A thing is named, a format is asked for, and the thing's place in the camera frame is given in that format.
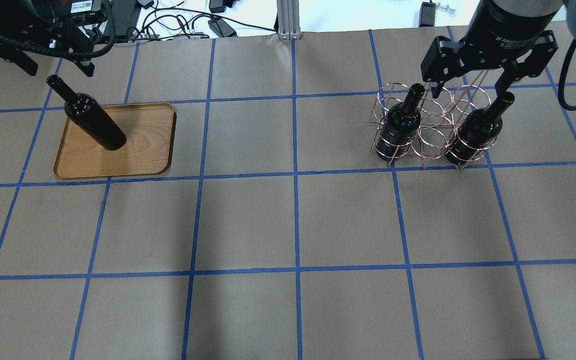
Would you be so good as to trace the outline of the black gripper basket side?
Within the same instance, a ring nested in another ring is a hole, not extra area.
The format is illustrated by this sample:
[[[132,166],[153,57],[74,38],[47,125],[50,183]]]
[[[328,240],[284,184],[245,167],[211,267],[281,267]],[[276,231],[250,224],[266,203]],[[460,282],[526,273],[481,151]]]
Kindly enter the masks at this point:
[[[480,0],[464,36],[435,37],[423,57],[421,75],[432,98],[446,82],[473,71],[503,69],[494,84],[499,97],[525,77],[541,75],[558,50],[547,26],[559,9],[557,0]]]

